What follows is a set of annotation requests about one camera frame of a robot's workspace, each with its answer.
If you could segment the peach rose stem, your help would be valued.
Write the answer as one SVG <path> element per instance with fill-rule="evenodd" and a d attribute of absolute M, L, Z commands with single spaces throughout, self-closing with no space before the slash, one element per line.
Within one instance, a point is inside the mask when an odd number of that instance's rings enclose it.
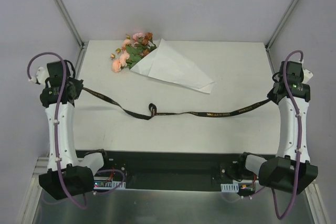
<path fill-rule="evenodd" d="M 142 41 L 145 38 L 145 34 L 144 33 L 135 33 L 132 35 L 132 40 L 135 44 L 141 44 Z"/>
<path fill-rule="evenodd" d="M 112 60 L 111 69 L 115 73 L 125 68 L 133 68 L 142 59 L 140 55 L 129 54 L 126 51 L 124 51 L 119 58 L 115 54 L 111 54 L 110 58 Z"/>

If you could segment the pink rose stem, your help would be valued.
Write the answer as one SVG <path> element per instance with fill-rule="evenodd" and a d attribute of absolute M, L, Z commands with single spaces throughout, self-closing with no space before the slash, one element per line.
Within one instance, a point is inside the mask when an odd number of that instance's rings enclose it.
<path fill-rule="evenodd" d="M 132 37 L 131 35 L 128 34 L 125 35 L 125 40 L 123 41 L 122 46 L 115 50 L 116 55 L 123 54 L 124 52 L 126 52 L 127 46 L 133 46 L 135 44 L 131 37 Z"/>

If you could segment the black printed ribbon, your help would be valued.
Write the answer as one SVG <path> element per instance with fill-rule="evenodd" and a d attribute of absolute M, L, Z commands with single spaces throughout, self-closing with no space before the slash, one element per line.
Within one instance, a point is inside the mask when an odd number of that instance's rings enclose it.
<path fill-rule="evenodd" d="M 265 99 L 262 101 L 259 101 L 257 103 L 254 103 L 252 105 L 246 106 L 244 108 L 238 109 L 238 110 L 234 110 L 231 112 L 195 112 L 195 111 L 187 111 L 187 112 L 180 112 L 180 113 L 174 113 L 174 112 L 159 112 L 157 110 L 157 106 L 153 103 L 150 103 L 148 105 L 148 109 L 150 111 L 150 115 L 145 115 L 145 114 L 140 114 L 140 113 L 136 113 L 127 109 L 124 109 L 118 102 L 116 102 L 115 100 L 113 100 L 112 98 L 93 91 L 89 88 L 83 88 L 84 91 L 88 92 L 90 95 L 104 101 L 107 103 L 110 103 L 112 105 L 118 106 L 123 112 L 125 112 L 127 115 L 136 118 L 136 119 L 142 119 L 142 120 L 150 120 L 153 117 L 156 116 L 171 116 L 171 115 L 183 115 L 183 114 L 190 114 L 193 116 L 197 116 L 197 117 L 201 117 L 201 118 L 229 118 L 229 117 L 234 117 L 234 116 L 238 116 L 238 115 L 242 115 L 248 112 L 251 112 L 267 103 L 269 103 L 271 100 L 270 99 Z"/>

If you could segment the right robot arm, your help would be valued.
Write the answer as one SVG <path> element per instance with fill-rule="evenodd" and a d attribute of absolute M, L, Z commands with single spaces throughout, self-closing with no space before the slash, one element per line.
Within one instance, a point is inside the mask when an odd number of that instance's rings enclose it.
<path fill-rule="evenodd" d="M 318 175 L 310 163 L 306 143 L 306 117 L 310 101 L 310 86 L 303 83 L 302 64 L 282 62 L 278 81 L 267 97 L 280 112 L 280 139 L 276 156 L 267 160 L 244 152 L 226 174 L 232 179 L 248 179 L 253 174 L 262 186 L 300 194 Z"/>

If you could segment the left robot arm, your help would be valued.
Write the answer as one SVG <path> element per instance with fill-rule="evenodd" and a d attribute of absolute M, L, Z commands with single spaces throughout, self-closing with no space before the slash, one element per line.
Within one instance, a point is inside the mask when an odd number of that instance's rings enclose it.
<path fill-rule="evenodd" d="M 40 101 L 49 126 L 49 161 L 46 173 L 39 175 L 39 184 L 56 200 L 92 191 L 95 174 L 106 176 L 111 170 L 103 149 L 89 151 L 81 161 L 77 157 L 73 120 L 83 81 L 75 75 L 68 60 L 48 63 L 37 72 L 38 82 L 45 86 Z"/>

